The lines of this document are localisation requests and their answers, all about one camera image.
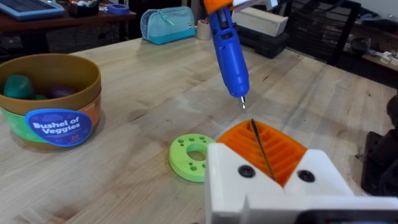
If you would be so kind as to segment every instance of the blue 3d printing pen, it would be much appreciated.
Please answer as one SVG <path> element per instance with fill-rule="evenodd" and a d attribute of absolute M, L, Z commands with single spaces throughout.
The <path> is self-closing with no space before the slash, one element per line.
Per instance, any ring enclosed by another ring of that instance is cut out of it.
<path fill-rule="evenodd" d="M 223 7 L 208 17 L 213 33 L 213 42 L 224 84 L 231 96 L 239 98 L 245 109 L 245 98 L 249 91 L 249 73 L 244 62 L 238 34 L 232 27 L 229 9 Z"/>

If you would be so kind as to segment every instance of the cardboard box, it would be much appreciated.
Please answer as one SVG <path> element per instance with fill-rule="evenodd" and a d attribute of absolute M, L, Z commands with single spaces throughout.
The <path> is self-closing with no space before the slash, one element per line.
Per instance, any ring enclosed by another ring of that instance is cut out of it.
<path fill-rule="evenodd" d="M 288 17 L 278 16 L 269 12 L 247 7 L 239 12 L 234 12 L 233 22 L 237 25 L 255 30 L 273 37 L 285 30 Z"/>

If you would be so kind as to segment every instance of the zipper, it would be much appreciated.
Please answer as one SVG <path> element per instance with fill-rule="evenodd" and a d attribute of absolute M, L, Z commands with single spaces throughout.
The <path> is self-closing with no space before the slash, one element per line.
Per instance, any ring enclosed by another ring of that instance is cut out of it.
<path fill-rule="evenodd" d="M 160 16 L 162 17 L 163 21 L 168 22 L 172 26 L 175 25 L 172 21 L 170 21 L 170 19 L 167 18 L 167 16 L 164 14 L 164 12 L 161 9 L 159 9 L 157 12 L 160 14 Z"/>

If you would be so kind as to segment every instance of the bushel of veggies label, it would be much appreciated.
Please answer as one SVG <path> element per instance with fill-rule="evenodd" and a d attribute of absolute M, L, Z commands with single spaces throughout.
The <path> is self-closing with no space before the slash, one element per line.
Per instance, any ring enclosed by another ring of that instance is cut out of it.
<path fill-rule="evenodd" d="M 66 109 L 38 109 L 26 114 L 30 129 L 50 144 L 76 146 L 91 133 L 91 119 L 82 112 Z"/>

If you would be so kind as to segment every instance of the black chair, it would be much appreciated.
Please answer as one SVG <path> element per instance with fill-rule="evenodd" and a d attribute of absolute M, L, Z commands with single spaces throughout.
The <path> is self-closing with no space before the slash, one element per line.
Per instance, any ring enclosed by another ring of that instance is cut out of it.
<path fill-rule="evenodd" d="M 307 55 L 336 65 L 343 53 L 349 33 L 361 4 L 336 0 L 293 0 L 288 3 L 289 17 L 285 31 L 290 35 L 287 46 Z"/>

